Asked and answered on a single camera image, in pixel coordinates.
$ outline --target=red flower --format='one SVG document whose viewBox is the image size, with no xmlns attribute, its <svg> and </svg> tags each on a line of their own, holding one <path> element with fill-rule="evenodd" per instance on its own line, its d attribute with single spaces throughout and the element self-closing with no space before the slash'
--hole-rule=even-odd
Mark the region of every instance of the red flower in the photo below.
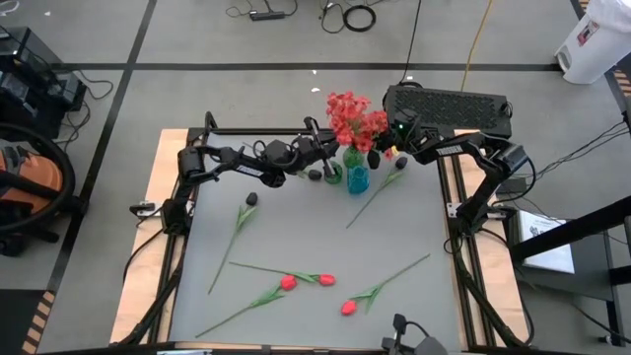
<svg viewBox="0 0 631 355">
<path fill-rule="evenodd" d="M 319 284 L 322 286 L 333 286 L 335 285 L 335 276 L 329 274 L 321 274 L 317 278 L 317 281 L 319 281 Z"/>
<path fill-rule="evenodd" d="M 352 92 L 331 93 L 326 102 L 330 127 L 341 145 L 354 145 L 362 153 L 367 153 L 373 146 L 373 139 L 387 130 L 384 111 L 364 113 L 371 103 L 365 97 L 355 98 Z"/>
<path fill-rule="evenodd" d="M 355 311 L 357 311 L 357 302 L 353 300 L 348 300 L 342 305 L 343 316 L 351 316 Z"/>
<path fill-rule="evenodd" d="M 280 287 L 285 291 L 291 291 L 298 285 L 294 275 L 285 275 L 280 279 Z"/>
</svg>

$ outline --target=gray tabletop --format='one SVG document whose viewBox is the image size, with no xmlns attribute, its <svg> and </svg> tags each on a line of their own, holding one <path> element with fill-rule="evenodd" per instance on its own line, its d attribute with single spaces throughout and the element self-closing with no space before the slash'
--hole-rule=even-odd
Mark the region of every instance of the gray tabletop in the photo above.
<svg viewBox="0 0 631 355">
<path fill-rule="evenodd" d="M 274 137 L 216 136 L 214 146 L 239 148 L 242 142 Z M 291 137 L 279 137 L 286 142 Z M 341 160 L 343 148 L 335 161 Z M 213 162 L 207 160 L 207 169 Z M 285 184 L 268 188 L 252 177 L 224 173 L 219 182 L 201 185 L 177 289 L 172 341 L 380 348 L 392 336 L 395 313 L 421 323 L 449 351 L 458 351 L 456 299 L 446 238 L 443 198 L 436 166 L 420 166 L 410 158 L 402 177 L 387 186 L 357 221 L 345 229 L 385 179 L 392 163 L 370 171 L 371 186 L 350 195 L 346 180 L 338 185 L 287 176 Z M 321 170 L 321 164 L 313 168 Z M 228 261 L 308 273 L 330 273 L 331 287 L 301 282 L 286 297 L 250 310 L 196 338 L 195 335 L 249 305 L 282 275 L 227 263 L 209 296 L 235 228 L 239 206 L 255 191 L 257 210 L 237 237 Z M 429 253 L 431 256 L 389 282 L 370 311 L 344 317 L 349 297 L 389 278 Z M 404 343 L 416 345 L 419 331 Z"/>
</svg>

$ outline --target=yellow cable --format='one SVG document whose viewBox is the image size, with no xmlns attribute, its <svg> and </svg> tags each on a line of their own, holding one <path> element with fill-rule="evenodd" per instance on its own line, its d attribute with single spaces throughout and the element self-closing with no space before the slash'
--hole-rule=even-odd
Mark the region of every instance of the yellow cable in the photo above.
<svg viewBox="0 0 631 355">
<path fill-rule="evenodd" d="M 493 5 L 493 0 L 489 0 L 486 5 L 486 11 L 484 11 L 484 16 L 482 17 L 482 22 L 480 23 L 480 27 L 477 29 L 477 34 L 475 34 L 475 39 L 473 40 L 473 44 L 471 45 L 471 50 L 469 51 L 469 57 L 466 58 L 466 67 L 464 67 L 464 77 L 462 78 L 462 85 L 460 85 L 460 90 L 464 91 L 464 83 L 466 83 L 466 75 L 469 73 L 469 65 L 471 63 L 471 58 L 473 57 L 473 52 L 475 51 L 475 46 L 477 45 L 477 41 L 480 39 L 480 34 L 482 34 L 482 30 L 484 29 L 484 24 L 486 24 L 486 18 L 489 15 L 489 10 L 491 10 L 491 5 Z"/>
</svg>

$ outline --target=floor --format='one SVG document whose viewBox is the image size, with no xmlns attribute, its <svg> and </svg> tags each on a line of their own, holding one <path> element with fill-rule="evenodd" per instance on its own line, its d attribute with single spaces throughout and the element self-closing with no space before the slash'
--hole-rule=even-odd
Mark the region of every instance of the floor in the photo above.
<svg viewBox="0 0 631 355">
<path fill-rule="evenodd" d="M 385 1 L 374 7 L 378 19 L 368 32 L 330 35 L 312 0 L 298 0 L 291 18 L 258 23 L 226 16 L 233 5 L 246 10 L 242 0 L 21 3 L 0 24 L 31 27 L 64 62 L 115 85 L 107 98 L 88 100 L 92 120 L 68 149 L 77 193 L 91 197 L 89 214 L 53 227 L 66 236 L 63 242 L 34 243 L 20 258 L 0 258 L 0 289 L 23 290 L 26 312 L 33 307 L 29 292 L 56 295 L 38 352 L 107 345 L 135 236 L 127 207 L 144 197 L 162 129 L 200 126 L 206 110 L 221 127 L 300 127 L 306 115 L 324 119 L 330 92 L 351 90 L 377 103 L 386 85 L 401 78 L 416 9 L 414 0 Z M 271 4 L 293 7 L 291 0 Z M 260 10 L 262 2 L 253 5 Z M 425 87 L 458 90 L 485 7 L 485 0 L 424 0 L 414 70 L 407 75 Z M 513 139 L 540 169 L 621 119 L 604 78 L 575 86 L 547 65 L 576 25 L 576 9 L 570 0 L 495 0 L 472 59 L 490 65 L 473 66 L 466 82 L 467 91 L 509 98 Z M 340 21 L 331 13 L 324 25 L 333 29 Z M 97 95 L 106 90 L 92 87 Z M 550 215 L 577 217 L 629 195 L 629 149 L 628 137 L 612 140 L 547 175 L 529 199 Z M 611 233 L 623 238 L 619 230 Z M 613 242 L 613 259 L 618 266 L 631 262 L 626 246 Z M 596 343 L 603 333 L 569 306 L 576 302 L 605 321 L 604 303 L 528 287 L 522 292 L 536 346 L 628 353 Z M 619 295 L 629 300 L 631 288 L 619 288 Z M 629 334 L 631 308 L 624 302 L 622 314 Z"/>
</svg>

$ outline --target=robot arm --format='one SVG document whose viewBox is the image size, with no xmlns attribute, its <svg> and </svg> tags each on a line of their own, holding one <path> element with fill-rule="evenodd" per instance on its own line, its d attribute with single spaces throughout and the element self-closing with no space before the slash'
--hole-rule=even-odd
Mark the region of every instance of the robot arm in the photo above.
<svg viewBox="0 0 631 355">
<path fill-rule="evenodd" d="M 378 150 L 384 151 L 395 146 L 422 165 L 433 163 L 439 158 L 462 154 L 473 157 L 486 177 L 475 193 L 461 203 L 456 216 L 462 222 L 465 233 L 476 232 L 487 220 L 488 201 L 497 187 L 527 162 L 528 156 L 524 147 L 482 132 L 443 138 L 436 130 L 415 130 L 417 125 L 415 122 L 410 130 L 404 132 L 391 130 L 383 134 L 378 139 Z"/>
<path fill-rule="evenodd" d="M 166 234 L 187 235 L 191 217 L 186 212 L 186 202 L 194 188 L 209 180 L 219 180 L 219 175 L 233 171 L 253 178 L 258 178 L 269 187 L 280 187 L 285 182 L 285 174 L 294 175 L 304 168 L 322 160 L 324 174 L 332 177 L 334 171 L 329 158 L 339 148 L 332 132 L 320 132 L 315 119 L 305 118 L 305 126 L 309 136 L 298 136 L 291 144 L 274 140 L 263 144 L 260 153 L 254 157 L 244 153 L 245 147 L 239 151 L 231 147 L 198 146 L 186 147 L 177 153 L 178 182 L 173 198 L 163 204 L 163 228 Z M 210 172 L 206 171 L 204 159 L 209 156 L 218 165 Z"/>
</svg>

